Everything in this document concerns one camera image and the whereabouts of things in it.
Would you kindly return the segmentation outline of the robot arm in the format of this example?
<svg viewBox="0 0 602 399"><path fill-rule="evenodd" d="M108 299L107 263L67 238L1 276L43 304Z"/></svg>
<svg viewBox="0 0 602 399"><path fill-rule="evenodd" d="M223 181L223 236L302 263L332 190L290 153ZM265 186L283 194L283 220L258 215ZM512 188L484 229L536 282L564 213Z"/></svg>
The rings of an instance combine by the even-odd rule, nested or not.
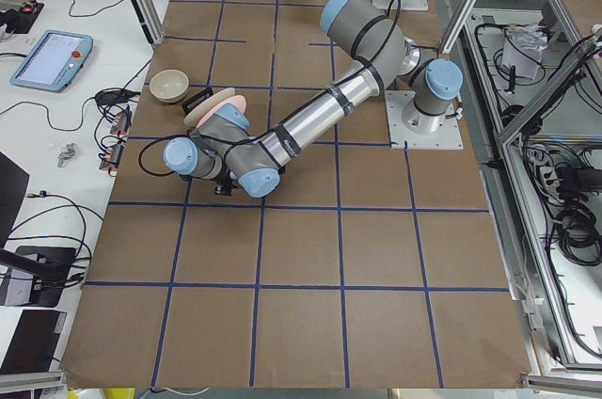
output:
<svg viewBox="0 0 602 399"><path fill-rule="evenodd" d="M167 142L166 166L182 176L216 182L220 194L228 194L236 182L250 197L265 197L277 188L287 163L401 74L404 33L369 0L329 0L320 27L352 59L341 78L257 137L248 134L243 111L219 104L188 136Z"/></svg>

